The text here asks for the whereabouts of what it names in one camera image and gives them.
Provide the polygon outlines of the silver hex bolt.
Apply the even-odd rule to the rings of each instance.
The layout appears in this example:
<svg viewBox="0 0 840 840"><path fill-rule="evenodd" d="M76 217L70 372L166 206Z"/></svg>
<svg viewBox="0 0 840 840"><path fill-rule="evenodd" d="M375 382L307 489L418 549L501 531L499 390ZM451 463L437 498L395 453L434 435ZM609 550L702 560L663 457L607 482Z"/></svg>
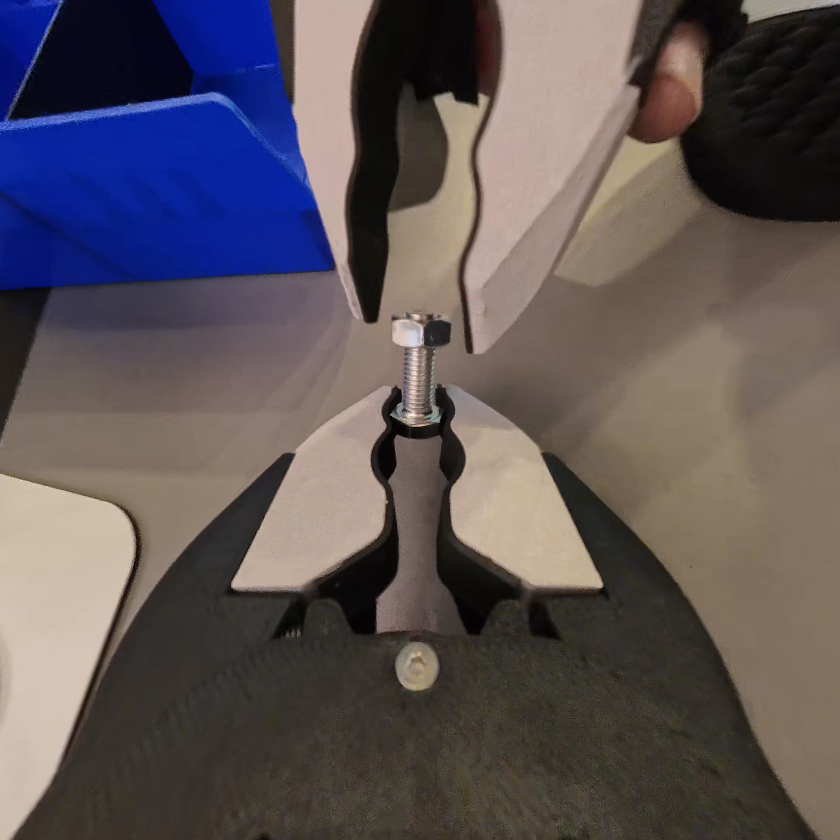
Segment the silver hex bolt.
<svg viewBox="0 0 840 840"><path fill-rule="evenodd" d="M436 402L436 350L404 350L402 396L392 417L411 434L425 434L440 425L441 411Z"/></svg>

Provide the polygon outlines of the blue plastic bin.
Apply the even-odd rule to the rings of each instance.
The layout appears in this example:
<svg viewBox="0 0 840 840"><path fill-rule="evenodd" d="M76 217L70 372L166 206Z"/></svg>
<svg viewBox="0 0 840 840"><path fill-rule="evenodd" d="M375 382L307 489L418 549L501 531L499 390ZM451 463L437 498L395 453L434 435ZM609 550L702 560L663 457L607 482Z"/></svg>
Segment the blue plastic bin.
<svg viewBox="0 0 840 840"><path fill-rule="evenodd" d="M321 272L267 1L1 3L3 290Z"/></svg>

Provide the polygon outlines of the person's right hand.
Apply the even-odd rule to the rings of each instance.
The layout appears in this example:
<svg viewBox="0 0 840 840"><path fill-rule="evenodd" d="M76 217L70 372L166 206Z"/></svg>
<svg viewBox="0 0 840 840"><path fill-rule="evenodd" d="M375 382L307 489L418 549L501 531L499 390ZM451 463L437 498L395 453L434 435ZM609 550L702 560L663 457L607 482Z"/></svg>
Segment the person's right hand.
<svg viewBox="0 0 840 840"><path fill-rule="evenodd" d="M646 144L679 137L697 120L710 40L697 21L681 22L659 51L653 77L629 135Z"/></svg>

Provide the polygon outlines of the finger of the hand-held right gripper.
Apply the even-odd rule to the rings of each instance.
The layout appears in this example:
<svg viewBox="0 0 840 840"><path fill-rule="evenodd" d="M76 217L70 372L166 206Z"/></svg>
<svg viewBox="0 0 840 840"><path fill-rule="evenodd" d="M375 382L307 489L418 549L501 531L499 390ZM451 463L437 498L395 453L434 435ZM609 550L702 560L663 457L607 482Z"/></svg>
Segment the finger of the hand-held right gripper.
<svg viewBox="0 0 840 840"><path fill-rule="evenodd" d="M406 57L403 2L294 6L293 111L311 190L352 314L375 323L400 166Z"/></svg>
<svg viewBox="0 0 840 840"><path fill-rule="evenodd" d="M631 1L496 2L497 85L472 154L465 252L467 351L510 329L574 236L633 120Z"/></svg>

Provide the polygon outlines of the black wrist rest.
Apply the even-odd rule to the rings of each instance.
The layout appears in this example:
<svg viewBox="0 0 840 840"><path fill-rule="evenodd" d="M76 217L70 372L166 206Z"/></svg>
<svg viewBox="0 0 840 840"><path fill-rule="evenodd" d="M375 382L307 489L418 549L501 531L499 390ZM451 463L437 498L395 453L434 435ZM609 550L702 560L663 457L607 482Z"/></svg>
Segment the black wrist rest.
<svg viewBox="0 0 840 840"><path fill-rule="evenodd" d="M704 196L746 217L838 222L838 5L749 24L704 90L680 142Z"/></svg>

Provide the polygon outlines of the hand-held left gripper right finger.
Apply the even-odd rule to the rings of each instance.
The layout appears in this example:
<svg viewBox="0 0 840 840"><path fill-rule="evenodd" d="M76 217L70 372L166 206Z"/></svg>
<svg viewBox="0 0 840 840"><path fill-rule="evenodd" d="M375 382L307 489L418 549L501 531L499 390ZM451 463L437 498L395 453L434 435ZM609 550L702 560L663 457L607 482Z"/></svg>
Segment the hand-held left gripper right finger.
<svg viewBox="0 0 840 840"><path fill-rule="evenodd" d="M540 447L454 385L437 393L445 477L437 574L468 634L502 602L599 596L605 584Z"/></svg>

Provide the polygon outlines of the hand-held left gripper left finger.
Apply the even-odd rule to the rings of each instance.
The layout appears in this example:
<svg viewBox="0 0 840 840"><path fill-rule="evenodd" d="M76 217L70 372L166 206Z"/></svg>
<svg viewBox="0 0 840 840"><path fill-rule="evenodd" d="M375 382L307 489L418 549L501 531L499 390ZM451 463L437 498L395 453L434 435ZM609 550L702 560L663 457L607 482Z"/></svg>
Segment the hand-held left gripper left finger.
<svg viewBox="0 0 840 840"><path fill-rule="evenodd" d="M231 581L247 595L288 595L340 605L357 634L376 631L377 604L394 582L398 531L390 478L396 468L383 386L316 429L291 456Z"/></svg>

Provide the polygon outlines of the white metal stand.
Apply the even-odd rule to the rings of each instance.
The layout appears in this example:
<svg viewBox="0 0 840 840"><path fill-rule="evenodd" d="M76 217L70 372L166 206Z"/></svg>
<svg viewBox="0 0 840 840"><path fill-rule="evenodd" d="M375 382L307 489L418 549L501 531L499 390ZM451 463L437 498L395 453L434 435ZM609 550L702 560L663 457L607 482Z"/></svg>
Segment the white metal stand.
<svg viewBox="0 0 840 840"><path fill-rule="evenodd" d="M106 500L1 476L1 838L62 761L136 563Z"/></svg>

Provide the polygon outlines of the silver hex nut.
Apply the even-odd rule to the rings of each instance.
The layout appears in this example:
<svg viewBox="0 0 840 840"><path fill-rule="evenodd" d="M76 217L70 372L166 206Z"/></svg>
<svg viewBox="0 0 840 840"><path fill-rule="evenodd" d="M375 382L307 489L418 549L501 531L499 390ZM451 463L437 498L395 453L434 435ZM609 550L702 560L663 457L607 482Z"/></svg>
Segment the silver hex nut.
<svg viewBox="0 0 840 840"><path fill-rule="evenodd" d="M392 316L392 342L404 350L436 350L449 345L452 324L436 313L406 312Z"/></svg>

